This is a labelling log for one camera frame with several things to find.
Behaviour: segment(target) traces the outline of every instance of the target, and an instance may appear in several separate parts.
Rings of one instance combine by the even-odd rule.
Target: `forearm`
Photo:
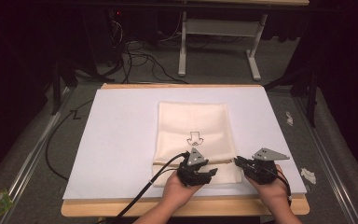
[[[301,221],[292,212],[288,204],[279,203],[273,207],[269,207],[268,209],[274,216],[277,224],[301,224]]]
[[[176,211],[176,208],[169,204],[158,203],[155,207],[139,217],[135,224],[165,224],[171,215]]]

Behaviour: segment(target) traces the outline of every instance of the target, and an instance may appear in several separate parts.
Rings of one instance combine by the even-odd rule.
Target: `electrical cable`
[[[177,35],[176,33],[177,33],[178,30],[179,30],[180,22],[181,22],[181,20],[182,20],[182,14],[183,14],[183,12],[181,11],[181,12],[179,13],[179,19],[178,19],[178,23],[177,23],[177,25],[176,25],[176,29],[175,29],[175,31],[172,33],[172,35],[171,35],[170,37],[168,37],[168,38],[159,40],[158,42],[161,43],[161,42],[164,42],[164,41],[167,41],[167,40],[175,39],[176,37],[180,36],[180,35]]]
[[[286,176],[284,176],[284,174],[280,171],[277,170],[282,176],[283,179],[278,175],[278,178],[286,185],[286,189],[287,189],[287,200],[289,202],[289,206],[292,205],[292,191],[290,190],[290,185],[289,185],[289,181],[287,180]]]
[[[53,172],[56,176],[58,176],[59,178],[62,178],[62,179],[64,179],[64,180],[66,180],[66,181],[68,181],[69,178],[66,177],[66,176],[64,176],[64,175],[62,175],[62,174],[60,174],[60,173],[59,173],[58,171],[56,171],[56,170],[51,166],[51,164],[50,164],[50,161],[49,161],[49,159],[48,159],[48,149],[49,149],[49,146],[50,146],[50,142],[51,142],[51,139],[52,139],[52,137],[54,136],[54,134],[57,132],[57,130],[62,126],[62,124],[63,124],[72,114],[76,113],[78,109],[80,109],[81,107],[83,107],[83,106],[85,106],[85,105],[91,103],[92,101],[93,101],[93,100],[89,100],[89,101],[87,101],[86,103],[84,103],[84,104],[78,106],[76,109],[70,110],[70,113],[69,113],[67,116],[65,116],[65,117],[61,120],[61,122],[60,122],[59,124],[57,124],[57,126],[56,126],[56,127],[54,128],[54,130],[51,132],[51,135],[48,137],[48,141],[47,141],[46,149],[45,149],[46,164],[48,165],[48,168],[51,170],[51,172]]]
[[[124,76],[125,76],[125,78],[124,78],[124,80],[121,82],[121,84],[124,84],[124,83],[127,83],[127,84],[129,84],[130,83],[130,80],[129,80],[129,78],[130,78],[130,71],[131,71],[131,68],[132,68],[132,57],[131,57],[131,54],[130,54],[130,51],[129,51],[129,44],[127,44],[126,45],[127,47],[126,47],[126,49],[127,49],[127,52],[126,53],[128,53],[128,55],[129,55],[129,65],[130,65],[130,68],[129,68],[129,71],[128,71],[128,73],[126,72],[126,69],[125,69],[125,67],[124,67],[124,64],[123,64],[123,71],[124,71]]]
[[[163,81],[163,82],[175,81],[175,82],[180,82],[180,83],[188,84],[188,82],[186,82],[186,81],[184,81],[184,80],[182,80],[182,79],[178,79],[178,78],[175,78],[175,77],[172,77],[171,75],[169,75],[169,74],[167,73],[167,71],[165,70],[164,66],[162,66],[162,65],[156,60],[156,58],[154,58],[152,55],[143,53],[143,52],[141,52],[141,51],[134,51],[134,52],[131,53],[130,55],[132,56],[132,58],[140,57],[140,58],[145,58],[145,62],[148,62],[148,61],[152,62],[152,63],[153,63],[153,66],[152,66],[152,74],[153,74],[153,76],[154,76],[157,80]],[[155,72],[154,72],[154,69],[155,69],[156,65],[158,65],[158,66],[161,68],[163,74],[164,74],[166,77],[169,77],[171,80],[162,79],[162,78],[157,77],[156,74],[155,74]]]
[[[203,49],[203,48],[207,47],[210,44],[210,42],[211,42],[211,39],[206,38],[206,43],[200,47],[191,47],[190,45],[188,45],[188,43],[186,43],[186,47],[189,49]]]
[[[112,68],[111,70],[103,73],[103,74],[99,74],[96,71],[92,71],[89,70],[86,66],[83,66],[82,64],[73,62],[69,59],[65,59],[66,62],[68,64],[70,64],[72,67],[81,70],[83,72],[85,72],[88,76],[83,76],[80,74],[76,74],[77,77],[81,77],[84,79],[97,79],[103,82],[114,82],[115,80],[113,78],[108,78],[107,76],[110,76],[112,74],[114,74],[115,72],[117,72],[123,65],[124,65],[124,60],[121,56],[122,51],[123,51],[123,47],[124,47],[124,32],[123,32],[123,28],[121,26],[120,23],[118,23],[117,21],[114,21],[113,19],[109,18],[110,21],[110,26],[109,26],[109,31],[110,31],[110,38],[112,39],[112,48],[113,48],[113,61],[115,62],[115,67]]]
[[[142,195],[144,195],[144,193],[150,188],[150,186],[156,181],[156,179],[162,175],[163,173],[165,173],[166,171],[165,168],[167,168],[168,165],[171,164],[171,162],[173,162],[174,160],[178,159],[179,157],[184,157],[186,154],[185,153],[181,153],[178,154],[176,156],[174,156],[172,159],[170,159],[167,163],[165,163],[165,165],[163,165],[161,167],[161,169],[159,169],[159,171],[153,176],[153,178],[144,186],[144,188],[138,193],[138,195],[116,216],[116,217],[108,217],[107,219],[105,219],[105,223],[106,224],[113,224],[113,223],[118,223],[120,221],[120,219],[124,216],[124,214],[127,213],[128,210],[130,210],[130,208],[132,208],[132,206],[138,202],[139,199],[141,199]]]
[[[137,49],[131,49],[131,50],[135,51],[135,50],[138,50],[138,49],[142,49],[145,46],[145,41],[137,41],[137,40],[135,40],[135,41],[128,42],[127,44],[128,45],[133,45],[133,44],[139,44],[139,43],[140,43],[140,47],[138,47]]]
[[[166,172],[174,171],[174,170],[178,170],[178,169],[177,168],[172,168],[172,169],[165,170],[165,171],[161,172],[161,174],[159,174],[159,176],[161,176],[162,174],[164,174]]]
[[[164,41],[159,42],[159,44],[167,47],[176,47],[181,45],[181,39],[178,39],[178,37],[181,37],[180,35],[176,35],[171,39],[166,39]]]

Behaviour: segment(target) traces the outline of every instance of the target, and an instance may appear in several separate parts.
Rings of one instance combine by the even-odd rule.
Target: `wire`
[[[145,41],[135,40],[135,41],[128,42],[127,44],[128,44],[128,45],[140,44],[140,46],[137,47],[136,49],[131,49],[131,50],[138,50],[138,49],[142,49],[142,48],[145,46]]]
[[[50,164],[50,161],[49,161],[49,159],[48,159],[48,149],[49,149],[49,146],[50,146],[50,142],[51,142],[51,139],[52,139],[52,137],[54,136],[54,134],[57,132],[57,130],[62,126],[62,124],[63,124],[72,114],[76,113],[78,109],[80,109],[81,107],[83,107],[83,106],[85,106],[85,105],[91,103],[92,101],[93,101],[93,100],[89,100],[89,101],[87,101],[86,103],[84,103],[83,105],[78,106],[76,109],[70,110],[71,112],[70,112],[67,116],[65,116],[65,118],[62,119],[62,121],[54,128],[54,130],[51,132],[51,135],[48,137],[48,142],[47,142],[47,144],[46,144],[46,151],[45,151],[46,164],[48,165],[48,168],[51,170],[51,172],[53,172],[55,175],[57,175],[58,177],[60,177],[60,178],[62,178],[62,179],[64,179],[64,180],[66,180],[66,181],[68,181],[69,178],[66,177],[66,176],[64,176],[64,175],[62,175],[62,174],[60,174],[59,172],[57,172],[57,171],[51,166],[51,164]]]
[[[284,174],[280,171],[280,170],[277,170],[284,178],[284,181],[283,179],[278,175],[278,178],[286,185],[286,188],[287,188],[287,200],[289,202],[289,206],[292,205],[292,191],[290,190],[290,185],[289,185],[289,181],[287,180],[286,176],[284,176]]]
[[[176,29],[175,29],[175,31],[172,33],[172,35],[171,35],[170,37],[168,37],[168,38],[159,40],[159,42],[164,42],[164,41],[167,41],[167,40],[175,39],[176,37],[180,36],[180,35],[177,35],[176,33],[177,33],[178,30],[179,30],[180,22],[181,22],[181,20],[182,20],[182,14],[183,14],[183,12],[180,12],[180,13],[179,13],[178,23],[177,23]]]
[[[132,57],[130,57],[130,58],[137,58],[137,57],[145,58],[145,62],[143,62],[143,63],[141,63],[141,64],[139,64],[139,65],[132,65],[132,66],[140,66],[140,65],[144,65],[146,62],[151,62],[151,63],[153,64],[153,66],[152,66],[152,74],[153,74],[153,76],[154,76],[157,80],[159,80],[159,81],[162,81],[162,82],[175,81],[175,82],[180,82],[180,83],[188,84],[188,82],[186,82],[186,81],[184,81],[184,80],[182,80],[182,79],[178,79],[178,78],[175,78],[175,77],[172,77],[171,75],[169,75],[169,74],[167,73],[167,71],[165,70],[164,66],[162,66],[162,65],[156,60],[156,58],[154,58],[154,57],[153,57],[152,55],[150,55],[150,54],[146,54],[146,53],[143,53],[143,52],[137,51],[137,50],[134,51],[133,53],[129,53],[129,52],[125,52],[125,53],[130,54],[130,56],[132,56]],[[158,67],[161,68],[163,74],[164,74],[166,77],[169,77],[170,80],[168,80],[168,79],[162,79],[162,78],[156,76],[155,71],[154,71],[156,65],[158,65]]]
[[[142,195],[144,195],[144,193],[150,188],[150,186],[156,181],[156,179],[160,175],[164,174],[165,172],[167,172],[169,170],[174,170],[174,169],[165,170],[165,168],[167,168],[167,166],[170,165],[171,162],[173,162],[174,160],[176,160],[176,159],[178,159],[180,157],[184,157],[185,155],[186,155],[185,153],[178,154],[178,155],[174,156],[172,159],[170,159],[167,163],[165,163],[165,165],[163,165],[161,167],[161,169],[159,169],[159,171],[144,186],[144,188],[138,193],[138,195],[116,217],[109,217],[109,218],[107,218],[105,220],[101,220],[101,221],[99,221],[97,223],[103,223],[103,221],[105,221],[106,224],[118,223],[120,221],[120,219],[124,216],[124,214],[126,214],[127,211],[130,210],[130,208],[132,208],[132,206],[134,204],[136,204],[136,202],[138,202],[139,199],[141,199]]]
[[[110,76],[110,75],[114,74],[115,72],[117,72],[123,66],[123,64],[124,64],[123,58],[119,57],[115,67],[103,74],[94,73],[90,70],[86,71],[85,67],[80,67],[79,64],[77,64],[76,67],[79,68],[79,70],[82,70],[83,72],[85,72],[88,76],[84,76],[84,75],[81,75],[78,73],[76,73],[76,76],[81,77],[83,79],[88,79],[88,80],[97,79],[97,80],[101,80],[101,81],[105,81],[105,82],[112,82],[115,80],[110,79],[110,78],[108,79],[107,76]]]
[[[130,68],[129,68],[129,71],[128,72],[126,72],[126,69],[125,69],[125,67],[124,67],[124,64],[123,64],[123,71],[124,71],[124,76],[125,76],[125,78],[124,78],[124,80],[121,82],[121,84],[124,84],[124,83],[127,83],[127,84],[129,84],[130,83],[130,80],[129,80],[129,77],[130,77],[130,71],[131,71],[131,68],[132,68],[132,57],[131,57],[131,54],[130,54],[130,51],[129,51],[129,45],[127,44],[126,45],[126,49],[127,49],[127,53],[128,53],[128,55],[129,55],[129,65],[130,65]]]
[[[193,39],[195,39],[195,37],[203,37],[203,35],[191,35],[193,37]],[[206,39],[206,43],[202,44],[201,46],[199,47],[191,47],[189,44],[188,44],[188,41],[186,41],[186,47],[189,48],[189,49],[203,49],[205,47],[207,47],[210,42],[211,42],[211,39],[209,38],[202,38],[202,40]]]
[[[120,23],[116,21],[110,21],[110,24],[112,26],[112,35],[110,35],[110,37],[112,38],[113,42],[115,42],[115,36],[117,35],[118,28],[120,28],[120,39],[118,40],[118,42],[120,43],[123,40],[123,27]]]

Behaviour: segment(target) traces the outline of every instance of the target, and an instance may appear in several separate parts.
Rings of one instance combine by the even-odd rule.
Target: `metal stand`
[[[266,24],[267,14],[260,21],[217,21],[187,19],[187,13],[182,14],[182,44],[179,55],[179,77],[186,75],[186,35],[230,35],[251,36],[254,38],[252,49],[246,50],[254,81],[261,79],[255,62],[255,52],[260,42]]]

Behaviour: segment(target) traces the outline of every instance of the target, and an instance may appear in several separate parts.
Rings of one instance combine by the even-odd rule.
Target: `arrow drawing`
[[[187,139],[187,142],[191,146],[199,146],[203,142],[203,138],[200,138],[199,132],[190,132],[190,138]]]

